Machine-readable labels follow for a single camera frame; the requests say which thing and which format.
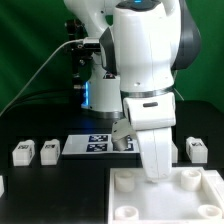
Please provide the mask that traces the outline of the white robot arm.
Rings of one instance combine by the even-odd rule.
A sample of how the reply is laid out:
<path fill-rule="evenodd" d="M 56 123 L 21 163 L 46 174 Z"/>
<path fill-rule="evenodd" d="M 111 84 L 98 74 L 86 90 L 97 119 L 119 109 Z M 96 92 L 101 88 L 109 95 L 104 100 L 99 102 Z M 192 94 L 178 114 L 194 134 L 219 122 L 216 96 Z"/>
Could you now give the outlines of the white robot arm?
<path fill-rule="evenodd" d="M 81 107 L 115 118 L 112 142 L 137 139 L 147 178 L 168 177 L 176 124 L 172 71 L 188 67 L 200 34 L 185 0 L 64 0 L 86 28 L 79 49 L 93 54 Z"/>

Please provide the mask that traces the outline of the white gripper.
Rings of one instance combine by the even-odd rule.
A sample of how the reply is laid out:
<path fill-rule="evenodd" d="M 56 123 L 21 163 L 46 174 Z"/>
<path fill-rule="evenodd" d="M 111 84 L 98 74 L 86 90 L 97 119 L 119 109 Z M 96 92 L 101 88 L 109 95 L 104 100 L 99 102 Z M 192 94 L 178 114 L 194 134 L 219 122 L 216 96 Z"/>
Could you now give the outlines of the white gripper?
<path fill-rule="evenodd" d="M 166 179 L 172 168 L 172 130 L 176 124 L 173 93 L 150 98 L 125 98 L 125 117 L 134 130 L 146 177 Z"/>

